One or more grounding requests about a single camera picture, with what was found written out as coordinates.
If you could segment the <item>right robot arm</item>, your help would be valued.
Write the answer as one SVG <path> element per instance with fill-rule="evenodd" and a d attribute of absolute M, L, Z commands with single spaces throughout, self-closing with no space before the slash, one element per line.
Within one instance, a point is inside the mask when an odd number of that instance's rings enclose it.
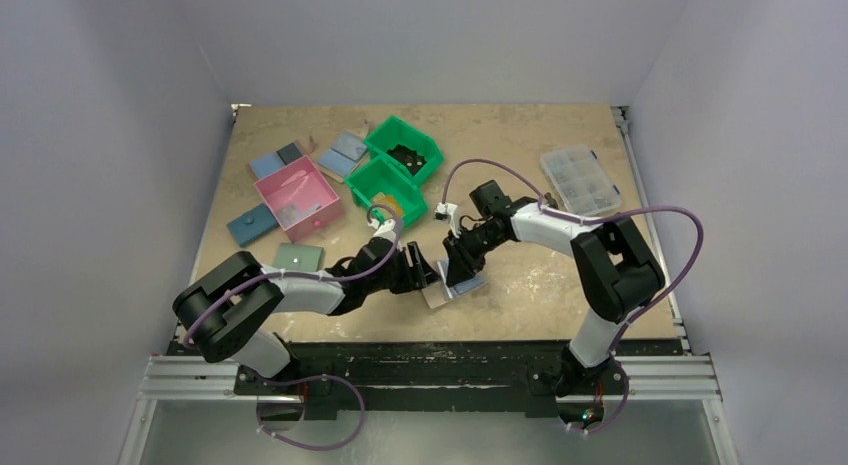
<path fill-rule="evenodd" d="M 592 225 L 568 221 L 530 197 L 510 198 L 494 180 L 478 186 L 470 198 L 479 223 L 459 227 L 442 241 L 447 285 L 471 279 L 483 269 L 486 254 L 508 241 L 540 245 L 572 258 L 589 310 L 563 349 L 558 372 L 539 378 L 558 397 L 588 390 L 611 366 L 626 320 L 665 286 L 643 235 L 630 218 Z"/>

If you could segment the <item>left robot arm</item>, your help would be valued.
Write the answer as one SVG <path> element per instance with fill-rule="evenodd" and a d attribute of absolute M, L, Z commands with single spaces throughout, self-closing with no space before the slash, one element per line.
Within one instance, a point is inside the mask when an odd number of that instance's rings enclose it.
<path fill-rule="evenodd" d="M 438 279 L 414 242 L 399 246 L 372 238 L 357 254 L 314 273 L 265 267 L 252 253 L 240 251 L 182 291 L 172 310 L 186 330 L 185 343 L 207 362 L 232 359 L 258 374 L 272 393 L 284 394 L 297 384 L 298 365 L 285 341 L 263 330 L 269 317 L 340 316 L 377 292 L 410 293 Z"/>

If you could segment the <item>beige leather card holder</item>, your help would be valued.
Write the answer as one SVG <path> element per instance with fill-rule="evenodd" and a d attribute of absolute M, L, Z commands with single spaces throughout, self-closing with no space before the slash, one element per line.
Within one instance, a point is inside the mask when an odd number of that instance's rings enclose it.
<path fill-rule="evenodd" d="M 453 286 L 448 286 L 445 283 L 447 277 L 447 260 L 436 260 L 432 262 L 431 265 L 436 271 L 437 280 L 421 291 L 425 303 L 430 309 L 442 307 L 461 297 L 470 295 L 472 292 L 481 289 L 487 284 L 485 275 L 483 273 L 479 273 L 469 280 L 460 282 Z"/>

